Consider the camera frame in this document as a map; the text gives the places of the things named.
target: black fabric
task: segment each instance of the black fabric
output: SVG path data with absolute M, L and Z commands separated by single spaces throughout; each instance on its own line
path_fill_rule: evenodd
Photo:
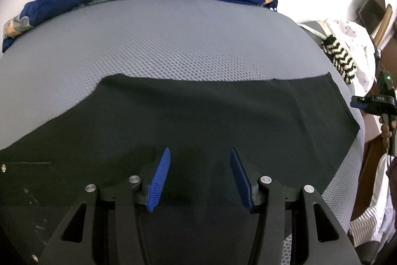
M 365 242 L 355 248 L 357 255 L 363 265 L 371 265 L 379 249 L 380 242 Z
M 19 167 L 0 176 L 2 205 L 18 206 L 18 213 L 2 207 L 0 219 L 13 242 L 38 239 L 28 225 L 19 227 L 21 217 L 46 219 L 51 230 L 40 239 L 48 241 L 87 184 L 118 184 L 165 145 L 171 166 L 160 205 L 142 216 L 153 265 L 246 264 L 257 215 L 241 206 L 231 149 L 283 185 L 310 184 L 323 193 L 358 131 L 330 74 L 238 82 L 109 76 L 78 105 L 0 152 L 1 163 Z M 37 162 L 45 163 L 30 177 Z M 32 197 L 40 206 L 36 219 Z

